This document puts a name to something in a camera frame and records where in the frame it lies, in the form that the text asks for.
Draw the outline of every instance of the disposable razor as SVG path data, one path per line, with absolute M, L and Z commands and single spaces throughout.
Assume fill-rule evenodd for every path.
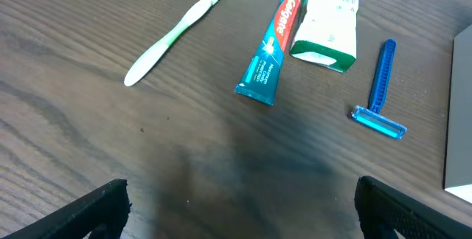
M 372 91 L 370 92 L 369 108 L 366 109 L 356 105 L 352 116 L 355 121 L 362 125 L 394 139 L 401 139 L 406 133 L 406 127 L 380 115 L 389 88 L 390 73 L 392 72 L 396 49 L 397 43 L 392 39 L 387 40 L 382 46 Z

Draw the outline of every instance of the toothbrush handle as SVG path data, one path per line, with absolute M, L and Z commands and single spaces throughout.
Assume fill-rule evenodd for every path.
M 169 46 L 188 27 L 199 20 L 208 10 L 218 2 L 218 0 L 200 0 L 185 13 L 180 22 L 157 43 L 152 45 L 140 58 L 132 65 L 125 77 L 125 85 L 132 86 L 141 80 L 148 73 L 157 61 L 164 55 Z

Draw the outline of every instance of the colgate toothpaste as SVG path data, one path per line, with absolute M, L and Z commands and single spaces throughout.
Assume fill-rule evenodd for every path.
M 236 86 L 238 94 L 273 105 L 287 47 L 300 0 L 280 0 L 279 7 L 265 32 L 264 39 L 249 68 Z

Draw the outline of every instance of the wood grain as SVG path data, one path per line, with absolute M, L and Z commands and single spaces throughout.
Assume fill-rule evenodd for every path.
M 344 75 L 286 57 L 276 105 L 235 94 L 279 0 L 222 0 L 147 77 L 131 64 L 197 0 L 0 0 L 0 236 L 115 178 L 123 238 L 362 238 L 353 196 L 371 175 L 472 225 L 442 190 L 453 37 L 472 0 L 360 0 Z M 349 120 L 398 41 L 383 115 Z

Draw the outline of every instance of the red label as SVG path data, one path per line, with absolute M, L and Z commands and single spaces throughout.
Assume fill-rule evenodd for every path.
M 300 0 L 284 0 L 275 15 L 275 35 L 283 52 L 287 46 L 299 6 Z

